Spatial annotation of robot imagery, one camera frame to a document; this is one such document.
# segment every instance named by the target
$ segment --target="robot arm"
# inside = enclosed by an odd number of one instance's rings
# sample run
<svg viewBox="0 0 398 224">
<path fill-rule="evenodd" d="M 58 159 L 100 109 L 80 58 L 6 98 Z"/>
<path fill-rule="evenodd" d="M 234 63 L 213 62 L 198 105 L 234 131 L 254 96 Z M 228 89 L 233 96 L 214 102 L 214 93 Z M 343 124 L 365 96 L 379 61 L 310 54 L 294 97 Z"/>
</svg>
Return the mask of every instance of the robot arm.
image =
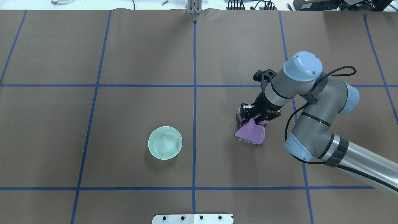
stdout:
<svg viewBox="0 0 398 224">
<path fill-rule="evenodd" d="M 322 72 L 320 60 L 304 51 L 290 58 L 277 75 L 271 73 L 266 78 L 261 75 L 263 91 L 255 102 L 242 104 L 243 124 L 255 116 L 256 123 L 278 117 L 279 109 L 299 94 L 308 103 L 289 133 L 285 149 L 303 161 L 316 157 L 327 166 L 342 168 L 398 197 L 398 164 L 329 131 L 337 114 L 346 114 L 357 105 L 358 90 Z"/>
</svg>

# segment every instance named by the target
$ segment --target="white floor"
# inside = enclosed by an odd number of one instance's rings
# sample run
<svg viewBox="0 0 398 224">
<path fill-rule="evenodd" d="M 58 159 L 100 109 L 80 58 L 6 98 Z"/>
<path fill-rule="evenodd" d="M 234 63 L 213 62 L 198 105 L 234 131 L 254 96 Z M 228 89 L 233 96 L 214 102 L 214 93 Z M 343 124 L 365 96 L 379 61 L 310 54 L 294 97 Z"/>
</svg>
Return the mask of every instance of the white floor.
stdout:
<svg viewBox="0 0 398 224">
<path fill-rule="evenodd" d="M 116 8 L 133 9 L 132 0 L 64 0 L 56 5 L 50 3 L 51 0 L 0 0 L 0 9 L 18 9 L 18 10 L 110 10 Z M 165 5 L 161 3 L 165 0 L 134 0 L 135 9 L 137 10 L 162 10 L 162 9 L 184 9 L 187 0 L 169 0 Z M 289 10 L 286 4 L 289 3 L 293 7 L 293 0 L 274 0 L 278 10 Z M 257 2 L 244 0 L 246 10 L 250 6 L 254 6 Z M 228 0 L 203 0 L 202 8 L 215 8 L 225 10 Z M 398 7 L 397 1 L 392 4 Z M 387 7 L 385 11 L 394 11 L 393 8 Z"/>
</svg>

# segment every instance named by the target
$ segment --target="light green bowl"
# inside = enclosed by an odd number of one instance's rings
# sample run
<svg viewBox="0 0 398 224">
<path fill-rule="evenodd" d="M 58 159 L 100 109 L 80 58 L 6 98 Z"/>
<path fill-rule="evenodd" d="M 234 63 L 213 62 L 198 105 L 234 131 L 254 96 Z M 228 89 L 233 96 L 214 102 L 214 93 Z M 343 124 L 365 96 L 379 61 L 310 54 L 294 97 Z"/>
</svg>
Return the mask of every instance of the light green bowl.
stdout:
<svg viewBox="0 0 398 224">
<path fill-rule="evenodd" d="M 163 126 L 152 132 L 148 139 L 150 153 L 157 159 L 175 157 L 181 150 L 181 134 L 173 127 Z"/>
</svg>

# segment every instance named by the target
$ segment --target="white label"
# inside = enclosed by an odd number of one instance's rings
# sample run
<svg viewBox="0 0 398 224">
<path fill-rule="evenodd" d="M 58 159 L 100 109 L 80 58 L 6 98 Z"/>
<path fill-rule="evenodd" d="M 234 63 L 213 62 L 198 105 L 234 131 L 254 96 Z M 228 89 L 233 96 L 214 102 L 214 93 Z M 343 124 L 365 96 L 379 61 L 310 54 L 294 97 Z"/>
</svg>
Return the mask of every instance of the white label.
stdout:
<svg viewBox="0 0 398 224">
<path fill-rule="evenodd" d="M 303 5 L 301 6 L 301 9 L 303 9 L 303 8 L 309 8 L 309 7 L 311 7 L 311 5 L 312 5 L 312 3 L 305 3 L 305 4 L 303 4 Z"/>
</svg>

